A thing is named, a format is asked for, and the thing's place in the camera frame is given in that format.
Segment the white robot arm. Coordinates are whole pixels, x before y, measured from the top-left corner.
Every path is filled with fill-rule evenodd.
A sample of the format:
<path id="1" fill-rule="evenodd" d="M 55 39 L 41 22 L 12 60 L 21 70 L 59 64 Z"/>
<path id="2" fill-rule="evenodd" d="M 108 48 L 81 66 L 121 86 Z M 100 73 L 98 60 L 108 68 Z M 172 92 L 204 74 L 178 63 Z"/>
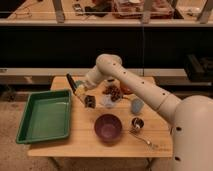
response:
<path id="1" fill-rule="evenodd" d="M 101 54 L 77 87 L 77 96 L 108 77 L 125 84 L 173 127 L 172 171 L 213 171 L 213 99 L 194 95 L 183 100 L 122 66 L 117 55 Z"/>

